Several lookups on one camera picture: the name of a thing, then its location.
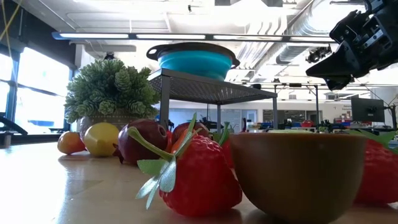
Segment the red strawberry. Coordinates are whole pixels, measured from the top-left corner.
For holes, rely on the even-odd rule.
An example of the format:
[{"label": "red strawberry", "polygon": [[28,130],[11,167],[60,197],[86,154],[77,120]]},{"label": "red strawberry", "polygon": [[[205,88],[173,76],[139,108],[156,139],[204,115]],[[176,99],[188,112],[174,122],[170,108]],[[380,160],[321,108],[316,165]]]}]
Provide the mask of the red strawberry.
[{"label": "red strawberry", "polygon": [[221,152],[224,154],[225,160],[228,164],[229,168],[233,168],[234,164],[232,161],[232,154],[231,154],[231,146],[229,145],[229,131],[228,131],[229,122],[224,122],[224,131],[220,136],[218,133],[213,133],[213,138],[218,144],[221,146]]},{"label": "red strawberry", "polygon": [[175,212],[195,217],[223,212],[242,201],[242,190],[214,141],[196,136],[177,160],[177,179],[170,193],[160,191]]},{"label": "red strawberry", "polygon": [[169,130],[166,131],[166,135],[167,135],[167,147],[166,147],[166,152],[171,152],[172,150],[172,135],[173,133]]},{"label": "red strawberry", "polygon": [[167,206],[191,217],[224,212],[242,201],[242,190],[225,161],[222,148],[206,137],[197,136],[200,129],[193,133],[195,121],[196,113],[172,154],[147,142],[136,128],[129,128],[132,138],[163,158],[138,161],[141,171],[153,175],[136,197],[149,194],[147,208],[158,188]]},{"label": "red strawberry", "polygon": [[221,151],[224,154],[226,163],[228,164],[229,168],[233,168],[234,163],[232,161],[231,145],[229,143],[229,139],[227,139],[221,147],[222,147]]},{"label": "red strawberry", "polygon": [[398,155],[368,140],[362,184],[355,203],[382,205],[398,202]]}]

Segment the computer monitor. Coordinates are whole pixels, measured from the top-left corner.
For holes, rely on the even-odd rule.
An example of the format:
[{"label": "computer monitor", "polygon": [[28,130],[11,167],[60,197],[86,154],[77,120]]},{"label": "computer monitor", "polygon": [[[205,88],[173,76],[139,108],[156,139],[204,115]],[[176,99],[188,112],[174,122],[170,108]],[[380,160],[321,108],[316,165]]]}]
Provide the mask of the computer monitor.
[{"label": "computer monitor", "polygon": [[352,98],[353,121],[384,122],[384,102],[382,100]]}]

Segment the metal shelf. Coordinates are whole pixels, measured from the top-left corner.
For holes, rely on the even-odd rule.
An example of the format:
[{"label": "metal shelf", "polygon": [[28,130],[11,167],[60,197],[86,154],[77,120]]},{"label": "metal shelf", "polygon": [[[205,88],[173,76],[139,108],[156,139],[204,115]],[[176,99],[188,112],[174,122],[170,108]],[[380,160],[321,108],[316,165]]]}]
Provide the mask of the metal shelf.
[{"label": "metal shelf", "polygon": [[198,75],[160,69],[148,77],[154,90],[161,94],[160,123],[167,127],[169,100],[217,105],[217,130],[221,130],[221,105],[273,99],[274,121],[277,121],[277,93],[205,78]]}]

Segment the wooden bowl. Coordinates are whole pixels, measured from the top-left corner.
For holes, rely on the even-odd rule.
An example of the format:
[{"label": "wooden bowl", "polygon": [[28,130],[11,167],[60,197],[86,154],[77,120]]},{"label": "wooden bowl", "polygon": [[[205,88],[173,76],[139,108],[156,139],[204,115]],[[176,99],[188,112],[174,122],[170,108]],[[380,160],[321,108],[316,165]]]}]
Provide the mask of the wooden bowl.
[{"label": "wooden bowl", "polygon": [[263,212],[289,223],[326,224],[353,204],[366,138],[239,133],[229,139],[243,192]]}]

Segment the wooden table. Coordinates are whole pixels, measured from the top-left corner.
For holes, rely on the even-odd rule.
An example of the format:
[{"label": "wooden table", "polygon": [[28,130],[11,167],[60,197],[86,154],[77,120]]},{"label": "wooden table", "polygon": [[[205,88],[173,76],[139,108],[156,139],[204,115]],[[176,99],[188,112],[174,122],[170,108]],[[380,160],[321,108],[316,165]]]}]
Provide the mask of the wooden table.
[{"label": "wooden table", "polygon": [[[149,210],[135,195],[149,177],[117,158],[63,156],[55,143],[0,150],[0,223],[272,224],[246,198],[225,215],[185,218],[156,197]],[[334,224],[398,223],[392,208],[352,208]]]}]

